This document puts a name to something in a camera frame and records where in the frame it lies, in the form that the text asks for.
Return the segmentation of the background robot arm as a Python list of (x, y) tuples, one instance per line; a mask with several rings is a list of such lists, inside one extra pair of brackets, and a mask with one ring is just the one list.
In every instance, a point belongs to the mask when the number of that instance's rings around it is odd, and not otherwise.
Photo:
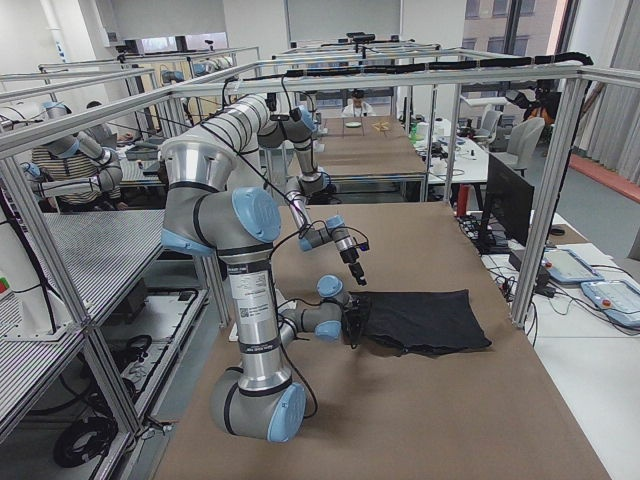
[(31, 150), (21, 168), (39, 198), (62, 198), (67, 203), (90, 203), (119, 192), (120, 159), (85, 132), (60, 137)]

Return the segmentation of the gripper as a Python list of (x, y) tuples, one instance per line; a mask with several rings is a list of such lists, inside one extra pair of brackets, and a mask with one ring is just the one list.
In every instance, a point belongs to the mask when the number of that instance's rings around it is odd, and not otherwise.
[(356, 299), (343, 311), (342, 333), (351, 348), (357, 348), (368, 322), (368, 301)]
[(344, 264), (348, 265), (349, 270), (360, 286), (365, 286), (367, 280), (364, 270), (359, 261), (358, 242), (352, 237), (343, 237), (334, 241), (336, 248)]

